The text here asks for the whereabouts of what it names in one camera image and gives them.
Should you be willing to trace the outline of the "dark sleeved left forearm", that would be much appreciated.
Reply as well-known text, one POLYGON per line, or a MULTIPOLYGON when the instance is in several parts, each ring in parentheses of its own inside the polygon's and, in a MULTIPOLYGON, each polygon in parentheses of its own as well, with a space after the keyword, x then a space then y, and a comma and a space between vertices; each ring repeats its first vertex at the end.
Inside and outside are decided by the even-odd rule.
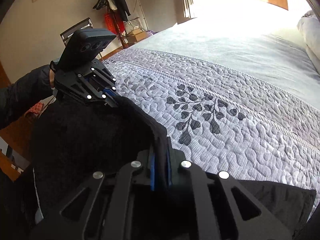
POLYGON ((18 120, 35 104, 53 95, 50 67, 36 68, 12 85, 1 89, 1 129, 18 120))

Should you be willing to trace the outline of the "person's left hand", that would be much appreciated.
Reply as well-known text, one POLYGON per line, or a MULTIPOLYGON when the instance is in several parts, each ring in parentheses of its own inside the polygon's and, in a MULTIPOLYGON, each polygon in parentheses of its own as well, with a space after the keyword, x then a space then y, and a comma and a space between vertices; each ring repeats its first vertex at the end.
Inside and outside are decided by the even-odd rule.
POLYGON ((54 88, 54 77, 55 77, 55 73, 52 70, 50 70, 49 71, 49 82, 50 82, 50 86, 52 88, 54 88))

